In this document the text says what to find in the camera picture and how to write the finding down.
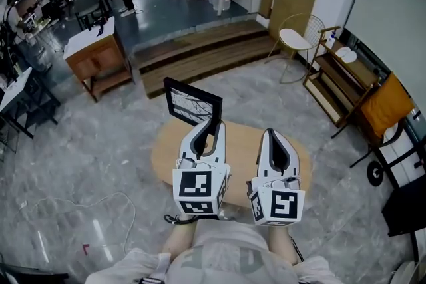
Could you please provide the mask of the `wooden shelf rack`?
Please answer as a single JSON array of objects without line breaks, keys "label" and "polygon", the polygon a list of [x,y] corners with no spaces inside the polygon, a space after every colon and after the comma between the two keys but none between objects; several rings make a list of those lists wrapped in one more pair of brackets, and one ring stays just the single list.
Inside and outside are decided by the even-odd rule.
[{"label": "wooden shelf rack", "polygon": [[359,59],[345,63],[337,55],[344,45],[326,45],[325,35],[337,27],[319,30],[320,40],[303,85],[333,124],[342,127],[351,114],[379,85],[380,77]]}]

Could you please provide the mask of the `white round stool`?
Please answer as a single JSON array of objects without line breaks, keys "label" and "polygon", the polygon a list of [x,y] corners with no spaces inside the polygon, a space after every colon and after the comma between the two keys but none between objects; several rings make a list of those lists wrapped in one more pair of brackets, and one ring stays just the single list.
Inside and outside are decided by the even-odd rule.
[{"label": "white round stool", "polygon": [[426,262],[402,263],[393,274],[390,284],[426,284]]}]

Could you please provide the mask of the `wooden cabinet with white top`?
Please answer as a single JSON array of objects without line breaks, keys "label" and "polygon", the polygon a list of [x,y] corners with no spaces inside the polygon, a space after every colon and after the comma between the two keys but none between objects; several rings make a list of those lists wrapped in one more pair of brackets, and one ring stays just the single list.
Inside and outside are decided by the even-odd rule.
[{"label": "wooden cabinet with white top", "polygon": [[134,80],[114,17],[71,37],[63,59],[94,102],[103,93]]}]

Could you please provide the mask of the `black box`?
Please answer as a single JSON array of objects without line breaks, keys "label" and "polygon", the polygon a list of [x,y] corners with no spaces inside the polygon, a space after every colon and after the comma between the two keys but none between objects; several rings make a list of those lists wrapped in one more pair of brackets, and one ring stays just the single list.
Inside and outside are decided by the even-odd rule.
[{"label": "black box", "polygon": [[394,190],[382,215],[394,237],[426,228],[426,174]]}]

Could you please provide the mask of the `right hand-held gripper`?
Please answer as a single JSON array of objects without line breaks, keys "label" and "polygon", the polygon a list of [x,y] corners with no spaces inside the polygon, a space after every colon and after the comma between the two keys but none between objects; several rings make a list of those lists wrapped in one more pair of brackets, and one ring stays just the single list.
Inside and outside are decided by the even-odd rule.
[{"label": "right hand-held gripper", "polygon": [[301,221],[306,192],[300,187],[299,156],[290,141],[267,128],[257,165],[258,177],[246,182],[254,224],[285,227]]}]

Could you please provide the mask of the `small wooden board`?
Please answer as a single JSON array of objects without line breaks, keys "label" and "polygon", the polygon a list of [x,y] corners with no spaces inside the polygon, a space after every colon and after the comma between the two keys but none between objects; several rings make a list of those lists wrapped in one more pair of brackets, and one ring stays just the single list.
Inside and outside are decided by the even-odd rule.
[{"label": "small wooden board", "polygon": [[272,12],[273,0],[260,0],[258,14],[265,19],[269,19]]}]

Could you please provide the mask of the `wooden coffee table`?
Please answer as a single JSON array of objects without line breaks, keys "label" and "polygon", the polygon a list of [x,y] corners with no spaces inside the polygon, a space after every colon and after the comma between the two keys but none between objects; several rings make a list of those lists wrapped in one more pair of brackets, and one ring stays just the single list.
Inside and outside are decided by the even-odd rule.
[{"label": "wooden coffee table", "polygon": [[[224,202],[250,207],[246,182],[257,176],[257,156],[264,131],[226,121],[226,163],[231,168],[230,185]],[[160,129],[151,153],[152,167],[160,180],[172,184],[182,139],[192,126],[172,118]]]}]

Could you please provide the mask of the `black framed picture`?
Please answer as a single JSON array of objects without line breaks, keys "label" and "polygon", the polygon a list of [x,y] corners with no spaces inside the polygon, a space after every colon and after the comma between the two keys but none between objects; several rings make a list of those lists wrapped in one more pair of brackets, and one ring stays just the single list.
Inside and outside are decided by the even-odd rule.
[{"label": "black framed picture", "polygon": [[170,77],[164,79],[164,89],[170,115],[193,127],[202,124],[213,136],[225,131],[221,97]]}]

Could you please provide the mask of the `white table with black legs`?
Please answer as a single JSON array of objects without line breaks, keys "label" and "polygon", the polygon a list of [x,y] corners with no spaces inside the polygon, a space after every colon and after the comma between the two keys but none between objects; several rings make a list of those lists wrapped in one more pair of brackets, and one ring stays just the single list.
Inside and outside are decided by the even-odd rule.
[{"label": "white table with black legs", "polygon": [[28,68],[3,91],[0,118],[18,132],[33,139],[30,128],[45,121],[57,125],[55,112],[61,105],[36,71]]}]

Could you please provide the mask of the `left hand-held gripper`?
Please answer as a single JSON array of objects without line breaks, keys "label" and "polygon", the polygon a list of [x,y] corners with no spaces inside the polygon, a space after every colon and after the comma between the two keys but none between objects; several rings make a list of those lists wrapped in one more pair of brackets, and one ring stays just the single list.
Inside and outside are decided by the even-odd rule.
[{"label": "left hand-held gripper", "polygon": [[173,198],[186,215],[216,215],[230,180],[226,162],[226,125],[219,121],[211,150],[205,152],[212,120],[197,124],[181,141],[176,168],[172,171]]}]

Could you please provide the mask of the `large wooden board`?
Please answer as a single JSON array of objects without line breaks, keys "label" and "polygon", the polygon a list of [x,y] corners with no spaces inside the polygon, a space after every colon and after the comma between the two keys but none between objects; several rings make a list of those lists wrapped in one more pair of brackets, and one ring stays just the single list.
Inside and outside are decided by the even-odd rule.
[{"label": "large wooden board", "polygon": [[274,0],[269,23],[269,34],[277,40],[282,28],[290,28],[303,35],[315,0]]}]

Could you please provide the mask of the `wooden step platform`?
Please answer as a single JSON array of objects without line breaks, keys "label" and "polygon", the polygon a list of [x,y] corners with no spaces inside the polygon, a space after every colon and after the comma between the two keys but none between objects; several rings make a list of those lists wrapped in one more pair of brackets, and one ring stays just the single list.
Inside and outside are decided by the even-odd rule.
[{"label": "wooden step platform", "polygon": [[257,21],[245,20],[151,44],[134,52],[149,99],[165,93],[165,78],[185,84],[280,53]]}]

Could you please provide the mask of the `black metal cart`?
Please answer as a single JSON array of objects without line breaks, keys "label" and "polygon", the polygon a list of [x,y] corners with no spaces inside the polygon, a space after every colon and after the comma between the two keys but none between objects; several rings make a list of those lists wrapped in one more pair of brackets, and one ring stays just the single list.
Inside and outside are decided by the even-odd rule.
[{"label": "black metal cart", "polygon": [[392,143],[374,149],[393,188],[400,188],[426,174],[426,135],[420,140],[405,130]]}]

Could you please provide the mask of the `person's left forearm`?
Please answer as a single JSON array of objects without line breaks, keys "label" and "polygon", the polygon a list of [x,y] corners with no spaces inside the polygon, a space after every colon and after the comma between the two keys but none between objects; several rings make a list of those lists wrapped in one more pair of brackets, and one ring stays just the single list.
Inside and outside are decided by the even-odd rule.
[{"label": "person's left forearm", "polygon": [[196,231],[197,221],[184,224],[175,225],[172,233],[166,240],[162,252],[169,253],[171,259],[177,258],[181,253],[190,249]]}]

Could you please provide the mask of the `person's white shirt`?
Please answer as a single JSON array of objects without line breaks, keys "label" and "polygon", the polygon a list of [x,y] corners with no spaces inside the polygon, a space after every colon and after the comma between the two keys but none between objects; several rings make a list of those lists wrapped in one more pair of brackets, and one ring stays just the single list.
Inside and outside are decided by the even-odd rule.
[{"label": "person's white shirt", "polygon": [[262,235],[252,225],[203,219],[191,248],[177,258],[135,248],[85,284],[343,284],[323,257],[298,255],[291,265],[269,250],[268,240],[269,230]]}]

